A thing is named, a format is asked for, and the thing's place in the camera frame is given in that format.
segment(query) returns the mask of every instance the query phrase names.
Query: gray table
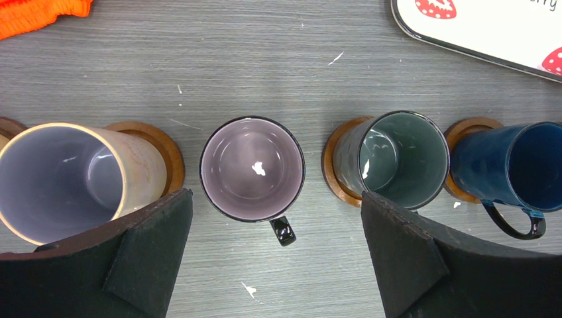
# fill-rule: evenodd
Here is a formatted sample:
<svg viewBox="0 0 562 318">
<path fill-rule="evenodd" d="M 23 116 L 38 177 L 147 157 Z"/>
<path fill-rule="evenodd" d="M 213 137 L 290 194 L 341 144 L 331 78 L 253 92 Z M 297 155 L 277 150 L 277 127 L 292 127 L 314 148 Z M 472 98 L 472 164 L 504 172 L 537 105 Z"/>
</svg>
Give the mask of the gray table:
<svg viewBox="0 0 562 318">
<path fill-rule="evenodd" d="M 443 130 L 473 116 L 562 120 L 559 84 L 411 39 L 387 2 L 95 0 L 87 19 L 61 17 L 0 42 L 0 115 L 30 126 L 145 121 L 178 142 L 195 215 L 169 317 L 383 317 L 359 210 L 322 178 L 331 131 L 398 109 Z M 207 137 L 248 114 L 286 125 L 305 153 L 306 183 L 286 214 L 298 240 L 286 248 L 269 224 L 215 211 L 199 186 Z M 521 242 L 483 208 L 455 202 L 443 191 L 420 214 L 493 242 L 562 252 L 560 213 L 547 216 L 543 238 Z M 526 229 L 526 216 L 512 212 Z M 33 249 L 3 225 L 0 242 L 0 252 Z"/>
</svg>

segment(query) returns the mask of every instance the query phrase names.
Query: strawberry print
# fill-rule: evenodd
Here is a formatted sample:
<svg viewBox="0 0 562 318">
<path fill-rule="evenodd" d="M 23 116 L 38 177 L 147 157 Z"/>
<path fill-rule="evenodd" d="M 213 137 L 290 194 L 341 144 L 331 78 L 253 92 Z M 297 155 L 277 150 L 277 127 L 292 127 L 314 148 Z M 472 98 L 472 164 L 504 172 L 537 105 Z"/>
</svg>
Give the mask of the strawberry print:
<svg viewBox="0 0 562 318">
<path fill-rule="evenodd" d="M 453 0 L 416 0 L 421 13 L 436 19 L 452 19 L 457 16 Z"/>
<path fill-rule="evenodd" d="M 549 54 L 541 66 L 545 71 L 562 76 L 562 48 Z"/>
</svg>

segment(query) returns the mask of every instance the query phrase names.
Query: cup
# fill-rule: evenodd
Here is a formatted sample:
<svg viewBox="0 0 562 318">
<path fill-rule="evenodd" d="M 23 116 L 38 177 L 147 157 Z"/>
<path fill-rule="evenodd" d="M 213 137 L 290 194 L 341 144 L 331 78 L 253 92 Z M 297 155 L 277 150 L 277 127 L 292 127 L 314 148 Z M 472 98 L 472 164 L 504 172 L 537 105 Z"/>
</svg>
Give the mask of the cup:
<svg viewBox="0 0 562 318">
<path fill-rule="evenodd" d="M 41 245 L 152 203 L 166 167 L 151 143 L 68 123 L 28 129 L 0 152 L 0 219 Z"/>
<path fill-rule="evenodd" d="M 511 237 L 544 235 L 543 212 L 562 208 L 562 125 L 542 122 L 476 132 L 453 149 L 451 175 L 463 191 L 479 198 L 492 220 Z M 520 207 L 529 233 L 511 227 L 495 203 Z"/>
<path fill-rule="evenodd" d="M 441 191 L 449 149 L 433 121 L 412 111 L 395 111 L 341 136 L 333 170 L 338 183 L 355 196 L 373 191 L 407 209 L 418 209 Z"/>
<path fill-rule="evenodd" d="M 296 240 L 283 213 L 304 184 L 304 157 L 280 123 L 259 116 L 225 123 L 203 149 L 199 176 L 222 214 L 242 222 L 270 221 L 282 246 Z"/>
</svg>

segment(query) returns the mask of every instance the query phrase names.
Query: dark blue mug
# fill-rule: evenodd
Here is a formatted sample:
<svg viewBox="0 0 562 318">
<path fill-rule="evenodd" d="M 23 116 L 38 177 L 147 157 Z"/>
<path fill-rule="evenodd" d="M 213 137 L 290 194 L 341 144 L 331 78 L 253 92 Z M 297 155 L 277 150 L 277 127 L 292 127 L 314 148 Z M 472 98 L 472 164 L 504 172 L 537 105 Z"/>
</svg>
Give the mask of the dark blue mug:
<svg viewBox="0 0 562 318">
<path fill-rule="evenodd" d="M 542 122 L 476 132 L 451 150 L 451 175 L 479 198 L 507 235 L 538 239 L 546 231 L 543 212 L 562 209 L 562 125 Z M 521 207 L 529 233 L 511 227 L 494 203 Z"/>
</svg>

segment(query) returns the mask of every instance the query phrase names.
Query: gray mug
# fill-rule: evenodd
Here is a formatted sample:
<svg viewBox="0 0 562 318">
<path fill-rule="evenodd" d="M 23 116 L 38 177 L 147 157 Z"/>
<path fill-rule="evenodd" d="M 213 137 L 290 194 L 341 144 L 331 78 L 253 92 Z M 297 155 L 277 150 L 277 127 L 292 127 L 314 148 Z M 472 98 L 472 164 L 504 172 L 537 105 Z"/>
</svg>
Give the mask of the gray mug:
<svg viewBox="0 0 562 318">
<path fill-rule="evenodd" d="M 395 111 L 352 128 L 337 142 L 339 183 L 361 195 L 376 192 L 407 208 L 428 204 L 449 171 L 449 148 L 439 127 L 412 111 Z"/>
<path fill-rule="evenodd" d="M 304 184 L 304 156 L 280 123 L 258 116 L 225 123 L 203 149 L 199 176 L 222 214 L 242 222 L 270 221 L 282 246 L 296 240 L 283 213 Z"/>
</svg>

